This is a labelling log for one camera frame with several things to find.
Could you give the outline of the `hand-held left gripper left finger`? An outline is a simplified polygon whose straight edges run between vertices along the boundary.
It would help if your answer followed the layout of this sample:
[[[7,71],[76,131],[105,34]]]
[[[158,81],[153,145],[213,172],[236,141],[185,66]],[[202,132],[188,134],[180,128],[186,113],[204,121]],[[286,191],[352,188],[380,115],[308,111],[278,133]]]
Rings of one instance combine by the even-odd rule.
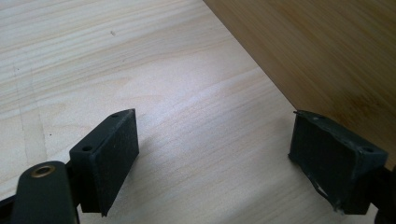
[[[107,215],[138,154],[134,109],[109,115],[69,151],[84,213]]]

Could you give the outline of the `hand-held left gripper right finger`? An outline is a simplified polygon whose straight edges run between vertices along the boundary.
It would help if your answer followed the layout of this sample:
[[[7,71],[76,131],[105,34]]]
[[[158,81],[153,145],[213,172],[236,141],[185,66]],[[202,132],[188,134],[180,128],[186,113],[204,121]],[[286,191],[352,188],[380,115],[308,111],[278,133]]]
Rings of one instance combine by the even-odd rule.
[[[336,211],[389,211],[388,153],[332,119],[297,110],[289,158]]]

